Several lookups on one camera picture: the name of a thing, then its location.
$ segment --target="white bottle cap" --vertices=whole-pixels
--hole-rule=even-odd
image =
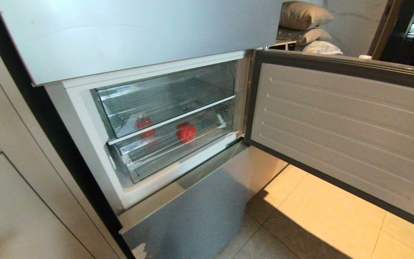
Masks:
[[[359,56],[360,59],[372,59],[372,56],[368,56],[368,55],[360,55]]]

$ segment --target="open freezer door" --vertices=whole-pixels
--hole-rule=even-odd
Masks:
[[[256,51],[246,142],[414,223],[414,67]]]

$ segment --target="floor tile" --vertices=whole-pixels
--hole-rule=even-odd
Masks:
[[[340,208],[349,210],[373,226],[381,228],[386,213],[384,209],[311,174],[307,175],[301,184],[324,195],[328,200],[337,203]]]
[[[289,165],[247,203],[246,213],[263,224],[307,174]]]
[[[414,225],[412,223],[386,213],[381,230],[414,249]]]
[[[271,215],[263,227],[301,259],[350,258],[309,233],[278,210]]]
[[[260,228],[260,224],[246,214],[240,231],[233,239],[231,239],[230,243],[223,248],[215,259],[232,259],[253,234],[255,234],[258,228]]]
[[[414,249],[381,231],[372,259],[414,259]]]
[[[298,259],[264,228],[260,228],[234,259]]]
[[[354,259],[370,259],[380,229],[300,184],[278,210]]]

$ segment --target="beige pillow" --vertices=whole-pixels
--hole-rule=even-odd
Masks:
[[[303,46],[315,40],[329,41],[332,37],[322,28],[312,28],[306,31],[297,31],[290,28],[279,27],[277,38],[296,41],[296,46]]]
[[[286,28],[306,30],[333,20],[325,8],[311,3],[289,1],[282,4],[279,25]]]

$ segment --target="refrigerator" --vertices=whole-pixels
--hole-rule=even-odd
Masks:
[[[283,161],[414,223],[414,67],[268,50],[280,6],[0,0],[136,258],[213,258]]]

